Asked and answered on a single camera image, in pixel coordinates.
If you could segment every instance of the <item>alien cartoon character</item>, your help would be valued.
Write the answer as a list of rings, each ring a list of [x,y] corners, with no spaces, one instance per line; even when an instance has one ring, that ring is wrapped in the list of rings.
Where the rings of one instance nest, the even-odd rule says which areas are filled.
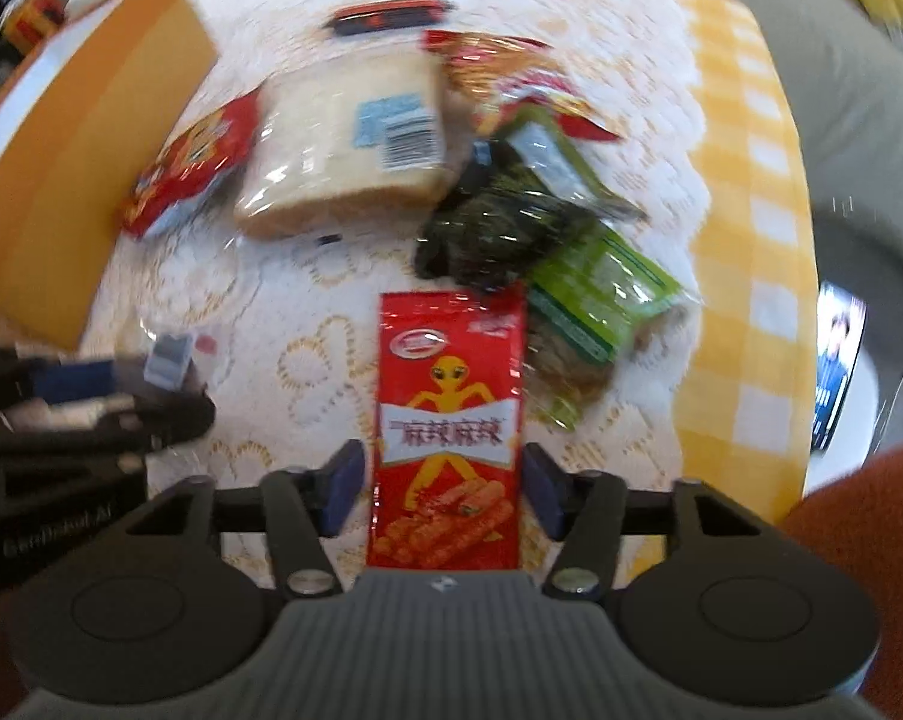
[[[439,357],[435,365],[432,365],[430,373],[431,381],[438,386],[439,391],[432,392],[426,389],[419,392],[408,403],[408,408],[416,409],[422,403],[432,403],[438,413],[453,413],[462,410],[467,400],[472,397],[480,397],[485,403],[496,400],[488,386],[481,382],[475,382],[461,389],[468,374],[467,364],[460,357],[450,355]],[[464,480],[474,479],[477,476],[472,465],[461,455],[451,452],[429,455],[424,459],[421,468],[405,493],[405,509],[414,512],[418,508],[419,493],[434,483],[445,467],[445,463],[450,463],[451,467],[458,471]]]

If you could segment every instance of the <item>checkered tablecloth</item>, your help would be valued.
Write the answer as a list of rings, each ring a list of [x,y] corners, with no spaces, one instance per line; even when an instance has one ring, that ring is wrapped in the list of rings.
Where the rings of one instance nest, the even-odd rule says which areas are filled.
[[[675,400],[685,474],[775,519],[800,498],[818,277],[798,131],[755,17],[683,0],[707,132],[692,162],[712,208],[692,245],[701,343]]]

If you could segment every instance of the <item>plastic bag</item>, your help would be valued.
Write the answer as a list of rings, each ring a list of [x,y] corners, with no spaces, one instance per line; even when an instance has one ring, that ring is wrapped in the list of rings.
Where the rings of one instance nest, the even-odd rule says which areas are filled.
[[[61,0],[8,0],[1,14],[1,34],[27,56],[64,24]]]
[[[234,98],[171,141],[138,179],[124,209],[126,232],[159,235],[198,213],[224,177],[248,159],[257,98],[257,89]]]
[[[524,299],[381,305],[368,565],[517,568]]]
[[[517,105],[539,103],[555,113],[571,138],[620,139],[604,126],[546,43],[484,32],[426,29],[422,45],[445,57],[445,74],[452,87],[475,103],[479,137],[498,129]]]
[[[151,317],[136,314],[118,335],[115,351],[144,356],[145,381],[175,391],[191,388],[215,389],[227,374],[230,333],[219,325],[171,327]]]
[[[272,76],[237,226],[265,239],[328,234],[392,209],[430,210],[448,186],[442,103],[440,62],[415,49]]]
[[[601,183],[547,109],[522,105],[475,143],[458,184],[421,230],[415,273],[500,289],[594,218],[635,221],[644,213]]]
[[[528,284],[529,398],[573,429],[616,362],[647,343],[682,286],[601,223],[545,260]]]

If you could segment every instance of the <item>person on screen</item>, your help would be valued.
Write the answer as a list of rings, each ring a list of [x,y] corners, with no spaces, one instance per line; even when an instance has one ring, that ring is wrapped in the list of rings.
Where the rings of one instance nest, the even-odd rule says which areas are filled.
[[[841,362],[841,346],[851,333],[851,318],[847,314],[837,314],[832,319],[832,330],[827,336],[827,346],[818,355],[818,386],[815,389],[815,405],[827,408],[834,402],[841,389],[841,383],[848,376],[848,369]]]

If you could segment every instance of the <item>red food package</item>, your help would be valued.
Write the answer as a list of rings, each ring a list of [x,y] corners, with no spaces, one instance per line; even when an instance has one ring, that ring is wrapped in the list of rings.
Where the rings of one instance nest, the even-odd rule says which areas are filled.
[[[452,88],[475,103],[477,134],[486,138],[522,103],[550,108],[569,138],[617,141],[575,87],[546,43],[484,32],[426,29],[422,46],[445,60]]]
[[[136,238],[157,235],[192,217],[215,186],[251,153],[258,89],[234,98],[176,137],[141,173],[122,226]]]
[[[381,306],[368,564],[517,568],[524,296]]]

